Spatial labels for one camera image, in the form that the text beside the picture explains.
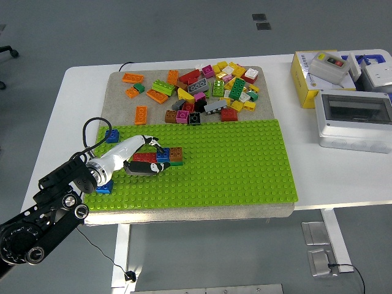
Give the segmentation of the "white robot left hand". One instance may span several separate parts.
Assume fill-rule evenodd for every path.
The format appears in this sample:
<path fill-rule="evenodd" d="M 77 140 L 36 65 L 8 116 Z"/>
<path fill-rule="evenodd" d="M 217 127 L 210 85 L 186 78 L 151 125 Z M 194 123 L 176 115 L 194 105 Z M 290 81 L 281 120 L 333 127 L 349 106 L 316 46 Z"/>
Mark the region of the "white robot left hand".
<path fill-rule="evenodd" d="M 142 161 L 130 161 L 129 159 L 144 145 L 155 147 L 158 152 L 164 153 L 164 149 L 157 142 L 158 138 L 149 135 L 136 135 L 118 144 L 100 158 L 90 160 L 103 168 L 111 177 L 114 171 L 124 169 L 128 175 L 151 176 L 156 175 L 171 166 L 169 162 L 150 163 Z"/>

